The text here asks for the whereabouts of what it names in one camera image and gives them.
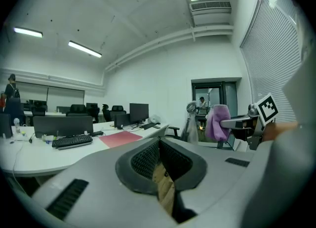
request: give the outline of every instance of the white ceiling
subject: white ceiling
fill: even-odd
[[[6,25],[43,32],[43,39],[9,34],[11,39],[53,49],[55,55],[74,61],[93,58],[106,67],[147,42],[189,28],[188,5],[189,0],[20,0]],[[70,48],[70,40],[102,57]]]

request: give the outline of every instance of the keyboard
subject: keyboard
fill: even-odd
[[[147,130],[149,128],[152,128],[153,126],[155,126],[156,123],[148,123],[148,124],[144,124],[143,126],[141,126],[140,128]]]
[[[59,150],[81,147],[92,143],[92,137],[87,135],[76,136],[73,138],[63,138],[53,140],[51,147]]]

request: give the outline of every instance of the backpack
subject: backpack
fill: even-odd
[[[20,98],[20,92],[19,92],[19,89],[16,87],[16,85],[15,85],[15,88],[12,86],[12,84],[10,84],[10,85],[13,88],[12,97],[13,98]]]

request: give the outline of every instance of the window blinds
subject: window blinds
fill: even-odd
[[[296,27],[289,16],[294,15],[295,7],[291,0],[278,0],[276,4],[258,0],[240,47],[248,68],[253,103],[271,92],[279,109],[276,122],[291,122],[296,118],[282,87],[301,65]]]

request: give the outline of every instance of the red folder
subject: red folder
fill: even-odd
[[[99,137],[99,139],[102,140],[102,142],[106,144],[109,148],[125,145],[140,140],[141,138],[141,136],[130,133],[128,131],[122,131],[109,136]]]

